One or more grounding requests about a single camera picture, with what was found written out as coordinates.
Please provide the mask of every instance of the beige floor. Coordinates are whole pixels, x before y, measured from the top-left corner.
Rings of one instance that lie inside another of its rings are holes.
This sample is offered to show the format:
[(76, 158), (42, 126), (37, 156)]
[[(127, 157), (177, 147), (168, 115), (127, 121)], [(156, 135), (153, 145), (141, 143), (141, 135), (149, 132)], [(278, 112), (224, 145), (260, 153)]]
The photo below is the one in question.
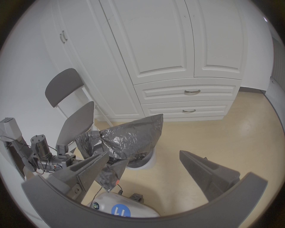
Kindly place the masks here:
[[(105, 122), (95, 125), (100, 130), (108, 127)], [(258, 205), (240, 227), (248, 227), (266, 209), (285, 178), (284, 133), (262, 94), (239, 92), (223, 120), (165, 122), (156, 145), (156, 165), (149, 170), (126, 169), (120, 180), (123, 195), (143, 194), (144, 203), (161, 216), (206, 204), (202, 191), (179, 161), (179, 150), (235, 169), (241, 178), (251, 171), (268, 180)], [(99, 189), (94, 182), (82, 204), (88, 204)]]

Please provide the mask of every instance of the drawer handle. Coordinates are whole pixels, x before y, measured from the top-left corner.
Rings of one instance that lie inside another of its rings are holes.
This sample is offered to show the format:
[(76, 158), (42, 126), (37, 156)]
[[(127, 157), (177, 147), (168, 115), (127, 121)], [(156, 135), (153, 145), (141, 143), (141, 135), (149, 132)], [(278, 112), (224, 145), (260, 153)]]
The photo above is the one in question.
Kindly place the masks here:
[(67, 41), (67, 39), (65, 38), (64, 31), (62, 31), (62, 36), (63, 36), (63, 38), (65, 39), (65, 41)]
[(189, 113), (189, 112), (195, 112), (196, 111), (196, 109), (194, 109), (193, 111), (185, 111), (185, 110), (183, 110), (182, 112), (187, 112), (187, 113)]
[(65, 42), (62, 40), (62, 34), (59, 34), (61, 42), (64, 44)]
[(185, 90), (184, 92), (185, 92), (185, 93), (200, 93), (201, 90), (197, 90), (197, 91), (187, 91), (187, 90)]

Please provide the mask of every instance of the white wardrobe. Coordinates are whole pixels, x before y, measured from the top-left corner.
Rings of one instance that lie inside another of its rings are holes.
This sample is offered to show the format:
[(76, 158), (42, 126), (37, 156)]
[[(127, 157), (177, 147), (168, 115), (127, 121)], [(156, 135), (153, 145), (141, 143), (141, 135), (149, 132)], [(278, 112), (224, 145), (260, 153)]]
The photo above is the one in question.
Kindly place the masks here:
[(51, 0), (41, 19), (58, 72), (75, 68), (112, 121), (222, 119), (243, 78), (245, 28), (235, 0)]

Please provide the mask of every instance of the silver plastic bag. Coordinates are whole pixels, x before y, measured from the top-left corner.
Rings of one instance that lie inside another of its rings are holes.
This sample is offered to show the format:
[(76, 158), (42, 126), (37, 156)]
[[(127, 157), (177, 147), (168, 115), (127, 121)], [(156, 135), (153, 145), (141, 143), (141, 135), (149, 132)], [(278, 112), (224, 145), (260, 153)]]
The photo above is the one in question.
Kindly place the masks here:
[(163, 114), (135, 120), (102, 131), (89, 131), (76, 137), (76, 145), (84, 159), (108, 152), (110, 160), (96, 177), (106, 191), (120, 180), (128, 163), (145, 158), (161, 136)]

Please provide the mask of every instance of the drawer front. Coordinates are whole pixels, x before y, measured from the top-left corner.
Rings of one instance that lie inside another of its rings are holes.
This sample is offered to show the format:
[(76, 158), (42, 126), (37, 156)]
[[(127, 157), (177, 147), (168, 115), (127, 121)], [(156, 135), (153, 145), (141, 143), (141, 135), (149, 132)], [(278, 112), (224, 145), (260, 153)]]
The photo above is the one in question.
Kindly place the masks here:
[(241, 80), (230, 78), (179, 78), (138, 84), (134, 88), (141, 104), (153, 104), (234, 100), (240, 85)]
[(163, 113), (164, 118), (224, 116), (233, 101), (184, 101), (142, 105), (145, 116)]

